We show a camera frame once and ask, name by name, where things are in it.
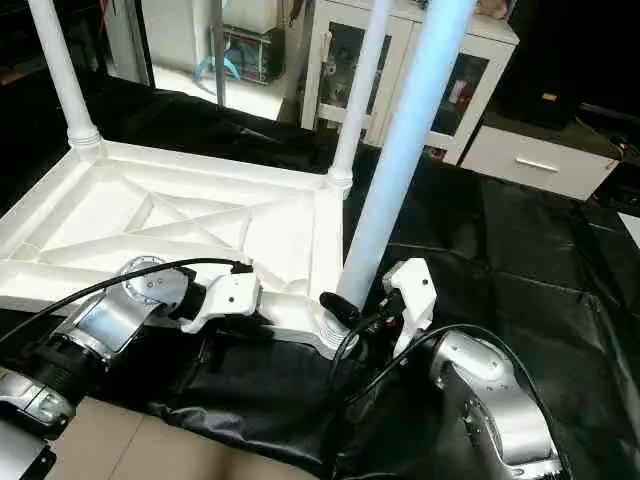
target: drawer handle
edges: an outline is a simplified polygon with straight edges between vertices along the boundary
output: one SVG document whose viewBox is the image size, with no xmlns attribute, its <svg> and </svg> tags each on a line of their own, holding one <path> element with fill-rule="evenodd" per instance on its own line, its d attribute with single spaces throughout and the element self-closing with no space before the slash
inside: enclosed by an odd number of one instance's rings
<svg viewBox="0 0 640 480">
<path fill-rule="evenodd" d="M 532 162 L 531 160 L 525 160 L 524 158 L 516 158 L 516 163 L 520 165 L 526 165 L 527 167 L 537 168 L 549 173 L 558 173 L 560 170 L 552 165 L 545 165 L 544 163 Z"/>
</svg>

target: black cable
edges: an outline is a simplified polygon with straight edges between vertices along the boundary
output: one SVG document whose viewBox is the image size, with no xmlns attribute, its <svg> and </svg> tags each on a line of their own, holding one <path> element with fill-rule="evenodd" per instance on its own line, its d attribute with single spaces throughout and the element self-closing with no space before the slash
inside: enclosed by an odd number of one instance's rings
<svg viewBox="0 0 640 480">
<path fill-rule="evenodd" d="M 529 373 L 529 370 L 527 370 L 527 367 L 524 365 L 524 363 L 522 363 L 522 360 L 520 360 L 520 357 L 518 357 L 518 355 L 516 355 L 516 353 L 511 349 L 511 347 L 509 347 L 509 345 L 507 345 L 507 343 L 504 340 L 502 340 L 500 337 L 498 337 L 495 333 L 493 333 L 490 330 L 487 330 L 486 328 L 480 327 L 478 325 L 473 325 L 470 323 L 451 324 L 451 325 L 446 325 L 444 327 L 439 327 L 434 330 L 424 332 L 413 343 L 411 343 L 411 345 L 409 345 L 400 355 L 398 355 L 389 365 L 387 365 L 387 367 L 384 370 L 382 370 L 382 372 L 380 372 L 362 390 L 348 397 L 345 400 L 345 404 L 348 406 L 358 401 L 362 397 L 364 397 L 367 393 L 373 390 L 376 387 L 376 385 L 378 385 L 393 369 L 397 368 L 398 365 L 400 365 L 404 360 L 406 360 L 407 357 L 411 354 L 411 352 L 413 352 L 416 348 L 418 348 L 420 345 L 422 345 L 426 341 L 440 334 L 446 333 L 450 330 L 475 330 L 489 337 L 492 341 L 498 344 L 497 345 L 498 348 L 501 348 L 502 350 L 504 350 L 506 355 L 509 357 L 509 360 L 511 360 L 511 362 L 513 362 L 516 365 L 516 367 L 520 370 L 522 376 L 527 381 L 529 390 L 533 395 L 533 399 L 538 405 L 538 407 L 540 408 L 540 411 L 542 412 L 542 416 L 547 421 L 551 439 L 553 440 L 553 443 L 557 447 L 558 442 L 556 440 L 555 426 L 554 426 L 553 416 L 551 415 L 551 411 L 549 410 L 549 407 L 547 406 L 545 401 L 540 396 L 540 393 L 538 392 L 538 389 L 533 380 L 533 377 Z M 571 469 L 571 464 L 569 463 L 569 460 L 567 459 L 566 455 L 563 454 L 560 450 L 558 450 L 558 457 L 560 458 L 560 463 L 562 464 L 563 469 L 567 472 L 568 477 L 570 479 L 574 478 L 573 471 Z"/>
<path fill-rule="evenodd" d="M 338 349 L 336 350 L 336 353 L 333 356 L 333 359 L 331 360 L 331 369 L 329 370 L 329 377 L 327 382 L 330 392 L 333 391 L 333 383 L 335 380 L 336 373 L 338 371 L 338 367 L 340 366 L 340 362 L 343 360 L 344 352 L 347 350 L 351 342 L 358 335 L 360 335 L 367 328 L 369 328 L 373 323 L 379 320 L 380 320 L 379 314 L 374 314 L 374 315 L 371 315 L 370 317 L 360 320 L 360 322 L 358 322 L 356 326 L 351 329 L 351 331 L 347 334 L 347 336 L 342 339 L 342 342 L 340 342 L 340 345 L 338 346 Z"/>
<path fill-rule="evenodd" d="M 116 277 L 109 278 L 109 279 L 104 280 L 102 282 L 96 283 L 95 285 L 92 285 L 90 287 L 84 288 L 84 289 L 79 290 L 79 291 L 77 291 L 75 293 L 72 293 L 68 297 L 63 298 L 62 300 L 58 300 L 57 302 L 52 303 L 48 307 L 40 310 L 38 313 L 36 313 L 32 317 L 30 317 L 26 322 L 23 322 L 23 323 L 17 325 L 13 329 L 11 329 L 8 333 L 5 333 L 2 336 L 2 338 L 0 338 L 0 345 L 2 345 L 6 340 L 8 340 L 10 337 L 15 335 L 16 333 L 18 333 L 20 330 L 26 328 L 27 326 L 31 325 L 32 323 L 34 323 L 35 321 L 41 319 L 42 317 L 44 317 L 46 315 L 50 315 L 53 312 L 55 312 L 57 310 L 60 310 L 62 307 L 65 307 L 65 306 L 69 305 L 70 303 L 73 303 L 76 300 L 79 300 L 82 297 L 86 297 L 87 295 L 95 293 L 95 292 L 97 292 L 99 290 L 103 290 L 105 288 L 112 287 L 112 286 L 117 285 L 117 284 L 122 283 L 122 282 L 126 282 L 127 280 L 131 280 L 132 278 L 143 277 L 143 276 L 148 275 L 150 273 L 161 272 L 163 270 L 170 270 L 172 268 L 183 267 L 183 266 L 186 266 L 186 265 L 205 264 L 205 263 L 212 263 L 212 264 L 219 264 L 219 265 L 230 265 L 230 266 L 232 266 L 234 268 L 235 267 L 240 267 L 240 268 L 243 268 L 243 269 L 251 268 L 248 265 L 245 265 L 242 262 L 238 262 L 236 260 L 228 260 L 226 258 L 202 257 L 202 258 L 189 258 L 189 259 L 186 259 L 186 260 L 177 260 L 175 262 L 162 263 L 162 264 L 159 264 L 159 265 L 154 265 L 152 267 L 143 268 L 143 269 L 140 269 L 140 270 L 136 270 L 134 272 L 126 273 L 124 275 L 118 275 Z"/>
</svg>

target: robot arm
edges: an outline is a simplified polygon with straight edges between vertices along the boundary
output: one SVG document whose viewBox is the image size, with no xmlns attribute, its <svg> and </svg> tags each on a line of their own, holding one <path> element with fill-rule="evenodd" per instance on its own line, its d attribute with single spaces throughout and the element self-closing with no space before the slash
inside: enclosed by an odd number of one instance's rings
<svg viewBox="0 0 640 480">
<path fill-rule="evenodd" d="M 163 263 L 140 257 L 120 273 Z M 436 290 L 423 259 L 400 262 L 383 278 L 404 303 L 400 355 L 432 321 Z M 229 272 L 208 287 L 195 272 L 174 268 L 131 279 L 87 299 L 49 337 L 29 375 L 0 367 L 0 478 L 40 480 L 55 462 L 47 440 L 60 436 L 91 385 L 136 338 L 143 325 L 199 331 L 215 317 L 251 315 L 260 297 L 253 272 Z M 561 471 L 538 405 L 520 387 L 495 345 L 449 331 L 432 346 L 430 379 L 445 392 L 496 480 L 538 479 Z"/>
<path fill-rule="evenodd" d="M 398 289 L 405 304 L 397 357 L 433 318 L 436 291 L 423 259 L 398 263 L 383 277 L 387 293 Z M 518 384 L 509 358 L 495 345 L 451 330 L 432 345 L 430 379 L 444 391 L 496 480 L 538 479 L 562 471 L 547 422 Z"/>
<path fill-rule="evenodd" d="M 139 257 L 120 273 L 161 263 L 155 257 Z M 195 272 L 174 268 L 88 298 L 36 351 L 28 376 L 0 367 L 0 478 L 45 477 L 55 463 L 46 441 L 62 434 L 91 386 L 143 325 L 195 333 L 212 318 L 253 314 L 260 291 L 250 271 L 220 275 L 204 287 L 195 282 Z"/>
<path fill-rule="evenodd" d="M 495 345 L 445 333 L 433 349 L 430 378 L 444 391 L 445 410 L 458 412 L 491 478 L 533 480 L 562 471 L 539 406 Z"/>
</svg>

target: tiled floor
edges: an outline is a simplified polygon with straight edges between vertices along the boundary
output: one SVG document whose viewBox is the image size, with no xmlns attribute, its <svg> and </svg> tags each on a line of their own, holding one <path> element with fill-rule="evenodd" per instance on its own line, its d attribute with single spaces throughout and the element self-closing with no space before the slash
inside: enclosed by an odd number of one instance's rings
<svg viewBox="0 0 640 480">
<path fill-rule="evenodd" d="M 86 399 L 54 444 L 50 480 L 313 480 L 161 420 Z"/>
</svg>

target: black cloth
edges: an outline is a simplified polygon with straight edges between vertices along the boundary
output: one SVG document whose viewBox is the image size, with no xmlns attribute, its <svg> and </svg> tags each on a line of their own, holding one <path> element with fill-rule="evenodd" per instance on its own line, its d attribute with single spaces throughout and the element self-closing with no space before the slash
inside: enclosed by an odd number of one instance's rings
<svg viewBox="0 0 640 480">
<path fill-rule="evenodd" d="M 317 173 L 335 148 L 334 138 L 186 95 L 81 80 L 110 140 Z M 0 105 L 6 211 L 66 146 L 46 75 L 0 89 Z M 346 246 L 378 153 L 359 150 Z M 423 161 L 380 272 L 412 256 L 427 259 L 435 281 L 436 326 L 487 327 L 529 367 L 576 479 L 640 477 L 640 252 L 613 210 Z M 26 317 L 2 316 L 0 329 Z M 5 346 L 7 362 L 34 333 Z M 327 371 L 305 345 L 150 328 L 95 395 L 322 478 L 487 478 L 459 423 L 441 434 L 442 395 L 420 354 L 346 415 L 327 398 Z M 347 362 L 343 375 L 363 372 Z"/>
</svg>

